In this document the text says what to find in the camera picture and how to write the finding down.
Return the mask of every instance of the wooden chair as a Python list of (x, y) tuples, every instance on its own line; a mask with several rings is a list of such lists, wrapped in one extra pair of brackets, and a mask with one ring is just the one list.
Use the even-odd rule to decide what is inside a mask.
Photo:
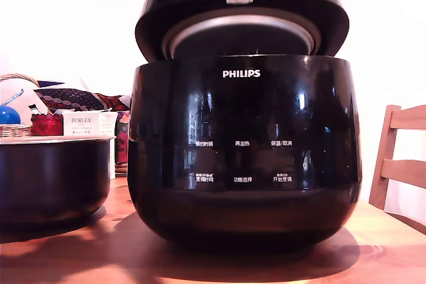
[[(426, 162), (393, 160), (397, 131), (426, 130), (426, 105), (402, 110), (400, 106), (386, 108), (379, 151), (374, 170), (369, 202), (384, 210), (389, 180), (395, 180), (426, 189)], [(426, 234), (426, 226), (397, 214), (393, 217)]]

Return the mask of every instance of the table surface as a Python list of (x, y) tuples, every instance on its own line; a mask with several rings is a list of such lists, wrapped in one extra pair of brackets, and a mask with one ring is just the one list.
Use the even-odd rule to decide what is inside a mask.
[(426, 235), (363, 201), (309, 252), (211, 256), (153, 234), (117, 178), (89, 226), (20, 236), (2, 239), (2, 284), (426, 283)]

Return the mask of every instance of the button label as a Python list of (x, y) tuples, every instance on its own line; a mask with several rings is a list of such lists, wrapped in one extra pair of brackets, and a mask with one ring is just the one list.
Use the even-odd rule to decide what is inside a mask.
[(274, 182), (283, 183), (283, 182), (292, 182), (292, 177), (288, 176), (286, 173), (279, 173), (277, 176), (274, 176)]
[(250, 183), (253, 182), (253, 178), (251, 176), (245, 178), (234, 178), (234, 182), (236, 183)]
[(271, 141), (271, 146), (293, 146), (293, 141)]
[(213, 183), (214, 177), (211, 173), (196, 173), (195, 179), (197, 182), (203, 182), (203, 183)]
[(195, 146), (201, 146), (203, 148), (212, 147), (213, 141), (195, 141)]
[(235, 146), (250, 146), (248, 141), (235, 141)]

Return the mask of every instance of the blue object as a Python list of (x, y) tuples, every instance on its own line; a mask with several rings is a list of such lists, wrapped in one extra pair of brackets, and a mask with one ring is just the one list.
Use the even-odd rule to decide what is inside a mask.
[(0, 124), (21, 124), (21, 117), (14, 108), (0, 106)]

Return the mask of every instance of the red container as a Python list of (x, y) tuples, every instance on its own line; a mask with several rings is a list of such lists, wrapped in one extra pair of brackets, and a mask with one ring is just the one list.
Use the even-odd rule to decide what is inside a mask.
[(63, 116), (60, 114), (33, 114), (32, 136), (63, 136)]

